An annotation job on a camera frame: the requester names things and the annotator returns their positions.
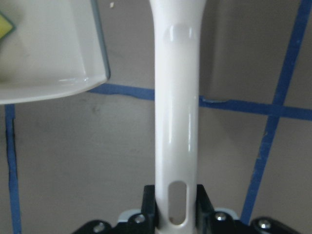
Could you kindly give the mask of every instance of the white dish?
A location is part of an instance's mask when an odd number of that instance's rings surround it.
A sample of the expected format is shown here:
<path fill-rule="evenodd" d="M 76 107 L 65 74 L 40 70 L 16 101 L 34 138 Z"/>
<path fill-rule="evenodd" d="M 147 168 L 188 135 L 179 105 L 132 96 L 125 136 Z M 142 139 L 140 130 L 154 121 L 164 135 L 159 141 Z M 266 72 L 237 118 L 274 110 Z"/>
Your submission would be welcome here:
<path fill-rule="evenodd" d="M 1 0 L 0 104 L 73 95 L 107 81 L 95 0 Z"/>

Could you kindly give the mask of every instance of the white plastic handle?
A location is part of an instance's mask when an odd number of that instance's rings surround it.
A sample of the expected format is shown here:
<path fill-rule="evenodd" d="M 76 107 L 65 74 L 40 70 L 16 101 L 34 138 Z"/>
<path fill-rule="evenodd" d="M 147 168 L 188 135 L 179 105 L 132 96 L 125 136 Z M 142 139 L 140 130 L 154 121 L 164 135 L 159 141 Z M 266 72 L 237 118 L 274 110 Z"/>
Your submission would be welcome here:
<path fill-rule="evenodd" d="M 192 234 L 198 133 L 199 42 L 206 0 L 150 0 L 155 28 L 156 181 L 162 234 Z M 186 218 L 169 220 L 170 184 L 187 187 Z"/>

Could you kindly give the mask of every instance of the blue tape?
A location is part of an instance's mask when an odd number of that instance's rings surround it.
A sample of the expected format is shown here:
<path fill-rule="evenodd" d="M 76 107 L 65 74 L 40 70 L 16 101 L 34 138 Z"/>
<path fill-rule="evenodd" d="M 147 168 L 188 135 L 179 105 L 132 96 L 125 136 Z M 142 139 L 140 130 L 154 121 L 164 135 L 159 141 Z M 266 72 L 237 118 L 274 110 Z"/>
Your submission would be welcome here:
<path fill-rule="evenodd" d="M 295 19 L 295 23 L 292 30 L 291 39 L 288 45 L 286 56 L 284 59 L 283 67 L 280 73 L 278 84 L 275 90 L 273 98 L 272 111 L 277 113 L 287 114 L 290 116 L 297 116 L 301 113 L 294 113 L 294 108 L 285 108 L 282 106 L 285 102 L 289 84 L 291 82 L 293 71 L 295 68 L 296 60 L 300 51 L 301 43 L 303 40 L 304 32 L 308 24 L 308 18 L 311 10 L 311 0 L 302 0 L 298 9 L 298 13 Z M 262 138 L 259 155 L 255 162 L 252 179 L 247 191 L 241 221 L 248 224 L 254 209 L 254 204 L 259 191 L 263 173 L 269 158 L 271 146 L 274 140 L 275 132 L 278 126 L 279 117 L 269 115 L 267 125 L 265 128 L 265 134 Z"/>
<path fill-rule="evenodd" d="M 117 84 L 103 84 L 90 90 L 89 92 L 108 95 L 112 94 L 127 95 L 144 100 L 155 99 L 155 92 L 153 89 L 137 88 Z"/>
<path fill-rule="evenodd" d="M 5 127 L 6 127 L 6 144 L 7 144 L 7 160 L 9 166 L 9 191 L 13 233 L 21 233 L 20 221 L 20 198 L 19 198 L 19 182 L 17 173 L 17 162 L 15 154 L 14 139 L 14 105 L 5 105 Z"/>
<path fill-rule="evenodd" d="M 126 95 L 143 100 L 154 100 L 155 96 L 155 92 L 153 89 L 138 88 L 118 84 L 103 84 L 90 90 L 89 92 L 106 95 Z M 295 118 L 312 121 L 312 110 L 297 107 L 287 107 L 240 100 L 207 100 L 203 96 L 199 97 L 199 106 L 226 111 L 237 111 L 250 114 Z"/>

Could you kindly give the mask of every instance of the metal screw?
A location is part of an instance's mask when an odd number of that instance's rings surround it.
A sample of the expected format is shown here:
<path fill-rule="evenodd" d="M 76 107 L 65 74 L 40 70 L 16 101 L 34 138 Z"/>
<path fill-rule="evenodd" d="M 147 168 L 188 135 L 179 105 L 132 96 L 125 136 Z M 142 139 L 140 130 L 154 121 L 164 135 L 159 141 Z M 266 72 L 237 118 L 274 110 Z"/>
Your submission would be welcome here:
<path fill-rule="evenodd" d="M 143 223 L 145 221 L 145 217 L 144 215 L 142 214 L 138 214 L 136 217 L 135 217 L 135 222 L 136 223 Z"/>
<path fill-rule="evenodd" d="M 94 233 L 100 233 L 105 229 L 104 223 L 99 223 L 93 228 Z"/>
<path fill-rule="evenodd" d="M 266 220 L 266 219 L 259 220 L 258 225 L 262 229 L 269 229 L 269 228 L 271 228 L 271 223 L 268 220 Z"/>
<path fill-rule="evenodd" d="M 215 218 L 218 221 L 224 221 L 224 220 L 226 220 L 226 214 L 223 212 L 217 212 L 217 213 L 215 213 Z"/>

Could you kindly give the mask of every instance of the gray surface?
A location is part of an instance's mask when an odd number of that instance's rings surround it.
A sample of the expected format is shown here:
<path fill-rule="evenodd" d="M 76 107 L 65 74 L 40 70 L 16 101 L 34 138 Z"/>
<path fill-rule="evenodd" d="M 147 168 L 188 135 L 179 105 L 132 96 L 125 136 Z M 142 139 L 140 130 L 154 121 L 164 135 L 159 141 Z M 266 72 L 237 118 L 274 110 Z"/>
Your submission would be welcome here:
<path fill-rule="evenodd" d="M 140 207 L 154 182 L 153 112 L 153 102 L 90 93 L 17 105 L 23 233 L 114 224 Z"/>
<path fill-rule="evenodd" d="M 312 193 L 312 122 L 281 119 L 253 217 L 273 218 L 309 234 Z"/>
<path fill-rule="evenodd" d="M 4 106 L 0 105 L 0 233 L 12 232 L 8 182 Z"/>
<path fill-rule="evenodd" d="M 298 0 L 210 0 L 202 23 L 200 91 L 213 99 L 271 103 Z M 147 0 L 99 1 L 110 83 L 154 87 Z"/>
<path fill-rule="evenodd" d="M 153 101 L 85 93 L 16 109 L 24 234 L 115 223 L 140 207 L 143 186 L 154 183 Z M 265 121 L 200 109 L 198 180 L 216 206 L 240 213 Z"/>
<path fill-rule="evenodd" d="M 312 19 L 303 38 L 285 105 L 312 109 Z"/>
<path fill-rule="evenodd" d="M 211 0 L 203 21 L 201 94 L 271 103 L 298 0 Z M 147 0 L 100 0 L 114 84 L 154 87 Z M 311 106 L 311 22 L 286 104 Z M 0 120 L 3 120 L 2 109 Z M 154 183 L 154 102 L 84 93 L 16 106 L 23 234 L 70 233 L 84 222 L 140 207 Z M 198 182 L 215 206 L 241 213 L 266 116 L 200 109 Z M 253 216 L 311 233 L 312 123 L 282 119 Z M 4 130 L 0 151 L 5 155 Z M 0 231 L 11 223 L 6 158 L 0 160 Z"/>

